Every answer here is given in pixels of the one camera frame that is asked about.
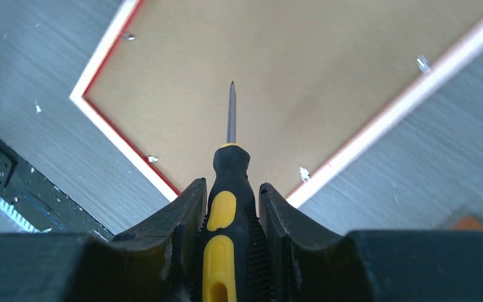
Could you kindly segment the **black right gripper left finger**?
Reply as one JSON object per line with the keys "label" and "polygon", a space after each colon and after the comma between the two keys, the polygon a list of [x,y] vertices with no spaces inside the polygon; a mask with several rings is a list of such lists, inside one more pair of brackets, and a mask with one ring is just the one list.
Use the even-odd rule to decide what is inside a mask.
{"label": "black right gripper left finger", "polygon": [[86,233],[0,233],[0,301],[189,301],[206,181],[105,242]]}

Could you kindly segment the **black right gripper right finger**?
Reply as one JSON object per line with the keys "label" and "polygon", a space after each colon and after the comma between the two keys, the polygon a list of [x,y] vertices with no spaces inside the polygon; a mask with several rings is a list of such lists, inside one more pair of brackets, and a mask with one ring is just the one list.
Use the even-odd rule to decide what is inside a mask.
{"label": "black right gripper right finger", "polygon": [[483,231],[341,236],[259,189],[276,301],[483,301]]}

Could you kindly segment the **red picture frame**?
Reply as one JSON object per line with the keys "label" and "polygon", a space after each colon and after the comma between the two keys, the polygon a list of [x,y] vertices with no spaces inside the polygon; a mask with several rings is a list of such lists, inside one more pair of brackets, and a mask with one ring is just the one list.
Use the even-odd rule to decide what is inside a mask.
{"label": "red picture frame", "polygon": [[309,199],[483,44],[483,1],[123,1],[70,100],[165,196],[226,140]]}

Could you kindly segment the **black yellow screwdriver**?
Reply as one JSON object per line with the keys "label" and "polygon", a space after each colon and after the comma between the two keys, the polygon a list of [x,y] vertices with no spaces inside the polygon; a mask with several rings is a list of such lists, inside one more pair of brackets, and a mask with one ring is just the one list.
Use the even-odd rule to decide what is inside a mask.
{"label": "black yellow screwdriver", "polygon": [[215,180],[197,233],[192,301],[272,301],[269,245],[247,176],[250,155],[236,143],[230,85],[226,143],[214,153]]}

